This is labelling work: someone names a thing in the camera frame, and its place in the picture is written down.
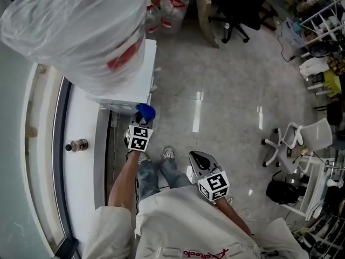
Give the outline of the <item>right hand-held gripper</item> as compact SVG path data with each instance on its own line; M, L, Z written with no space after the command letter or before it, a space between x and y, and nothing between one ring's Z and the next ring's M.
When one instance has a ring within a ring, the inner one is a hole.
M189 161L193 170L193 184L209 202L215 202L228 195L230 183L226 172L212 155L191 151Z

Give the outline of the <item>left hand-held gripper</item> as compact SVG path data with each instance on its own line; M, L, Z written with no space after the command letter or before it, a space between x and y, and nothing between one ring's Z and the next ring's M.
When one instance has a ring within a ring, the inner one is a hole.
M139 125L139 112L134 113L129 122L129 127L124 133L124 141L126 147L131 151L145 152L147 150L149 141L154 132L153 127L154 118L150 118L146 123L146 128Z

